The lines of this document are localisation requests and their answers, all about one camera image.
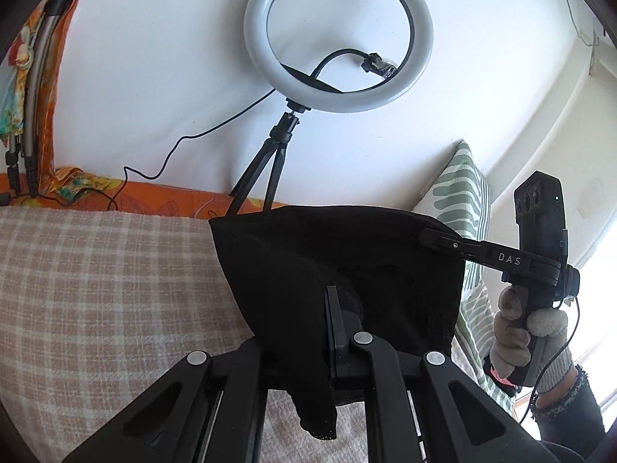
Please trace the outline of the right forearm black sleeve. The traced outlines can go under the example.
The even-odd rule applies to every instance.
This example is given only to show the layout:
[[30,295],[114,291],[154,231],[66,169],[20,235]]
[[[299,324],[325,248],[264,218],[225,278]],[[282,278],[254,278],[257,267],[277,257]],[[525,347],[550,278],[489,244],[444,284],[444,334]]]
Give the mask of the right forearm black sleeve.
[[587,372],[580,366],[572,370],[571,387],[551,404],[542,397],[552,391],[539,394],[531,406],[531,413],[544,442],[567,447],[586,459],[604,441],[604,421]]

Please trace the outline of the right hand white glove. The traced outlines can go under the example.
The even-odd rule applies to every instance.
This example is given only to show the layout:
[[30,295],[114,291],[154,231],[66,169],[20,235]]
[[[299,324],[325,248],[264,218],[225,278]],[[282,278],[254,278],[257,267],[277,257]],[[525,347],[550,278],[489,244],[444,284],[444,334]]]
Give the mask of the right hand white glove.
[[552,391],[560,398],[573,382],[568,341],[568,314],[542,308],[525,314],[528,290],[503,289],[495,315],[495,341],[489,360],[498,379],[516,386],[535,387],[537,394]]

